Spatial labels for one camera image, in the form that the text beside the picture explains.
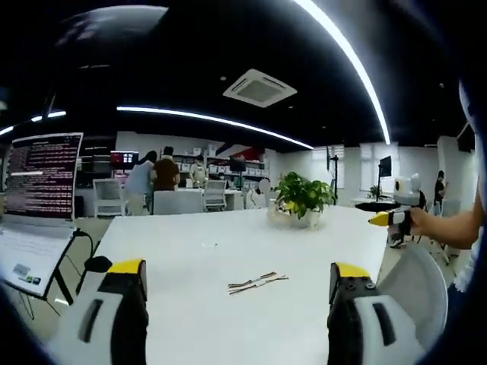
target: person in brown shirt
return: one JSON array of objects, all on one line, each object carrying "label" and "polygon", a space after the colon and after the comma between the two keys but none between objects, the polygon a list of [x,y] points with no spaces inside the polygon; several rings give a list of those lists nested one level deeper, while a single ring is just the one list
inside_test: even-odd
[{"label": "person in brown shirt", "polygon": [[154,164],[154,191],[174,190],[174,186],[180,183],[180,169],[173,161],[173,148],[166,146],[162,159]]}]

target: ceiling light strip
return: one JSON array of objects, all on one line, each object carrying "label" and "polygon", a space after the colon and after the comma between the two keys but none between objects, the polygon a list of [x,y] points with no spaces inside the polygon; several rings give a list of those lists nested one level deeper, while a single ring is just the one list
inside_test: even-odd
[{"label": "ceiling light strip", "polygon": [[0,131],[0,135],[4,135],[5,133],[12,132],[13,130],[14,130],[14,126],[7,127],[7,128],[2,129],[2,130]]},{"label": "ceiling light strip", "polygon": [[353,50],[352,46],[348,40],[343,36],[342,32],[338,27],[332,22],[332,20],[311,0],[294,0],[298,5],[300,5],[311,17],[313,17],[318,23],[321,24],[323,28],[329,33],[329,35],[335,40],[339,45],[345,55],[349,58],[353,67],[358,73],[362,84],[365,86],[365,90],[368,96],[371,98],[372,104],[375,108],[375,113],[379,119],[380,127],[382,128],[382,133],[384,134],[384,140],[386,144],[390,144],[389,131],[387,130],[386,119],[384,118],[384,113],[380,107],[379,99],[375,93],[374,86],[372,86],[371,79],[368,77],[364,66],[360,62],[357,54]]},{"label": "ceiling light strip", "polygon": [[[58,111],[58,112],[52,112],[47,115],[48,118],[56,118],[57,116],[65,116],[66,112],[64,110]],[[42,120],[42,116],[35,116],[33,118],[30,118],[32,122],[40,122]]]},{"label": "ceiling light strip", "polygon": [[267,131],[265,129],[257,128],[252,125],[248,124],[243,124],[239,122],[234,122],[232,120],[227,120],[227,119],[222,119],[222,118],[215,118],[214,116],[204,116],[202,114],[196,114],[196,113],[188,113],[188,112],[181,112],[178,110],[168,110],[168,109],[156,109],[156,108],[142,108],[142,107],[137,107],[137,106],[118,106],[116,108],[117,110],[121,112],[137,112],[137,113],[159,113],[159,114],[170,114],[173,116],[187,116],[189,118],[197,118],[197,119],[204,119],[204,120],[210,120],[212,122],[219,122],[227,125],[232,125],[234,127],[239,127],[239,128],[245,128],[249,129],[251,131],[263,133],[266,135],[271,135],[272,137],[276,137],[279,139],[282,139],[284,141],[288,141],[294,144],[297,144],[301,147],[308,148],[310,150],[313,150],[313,147],[311,147],[308,144],[305,144],[303,142],[296,141],[295,139],[285,137],[284,135],[280,135],[278,133],[274,133],[271,131]]}]

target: screen with text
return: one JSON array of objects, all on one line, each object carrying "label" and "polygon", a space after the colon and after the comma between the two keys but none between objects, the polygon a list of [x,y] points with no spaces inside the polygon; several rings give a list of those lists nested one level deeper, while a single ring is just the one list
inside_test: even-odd
[{"label": "screen with text", "polygon": [[44,135],[12,142],[5,213],[72,219],[81,133]]}]

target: laptop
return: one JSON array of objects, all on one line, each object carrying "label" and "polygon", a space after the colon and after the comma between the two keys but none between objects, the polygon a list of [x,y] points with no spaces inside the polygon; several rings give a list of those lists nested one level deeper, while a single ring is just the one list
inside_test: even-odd
[{"label": "laptop", "polygon": [[35,297],[46,296],[76,230],[76,161],[83,134],[13,140],[0,224],[0,275]]}]

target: green plant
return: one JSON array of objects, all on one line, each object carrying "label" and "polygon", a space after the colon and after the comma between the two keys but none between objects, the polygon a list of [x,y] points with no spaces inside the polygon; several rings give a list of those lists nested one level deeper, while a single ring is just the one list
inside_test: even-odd
[{"label": "green plant", "polygon": [[332,204],[336,198],[326,182],[310,181],[294,172],[281,178],[277,190],[276,203],[284,206],[290,214],[296,214],[299,219],[308,210],[323,211],[324,206]]},{"label": "green plant", "polygon": [[380,196],[379,185],[373,185],[373,186],[371,186],[371,195],[374,198]]}]

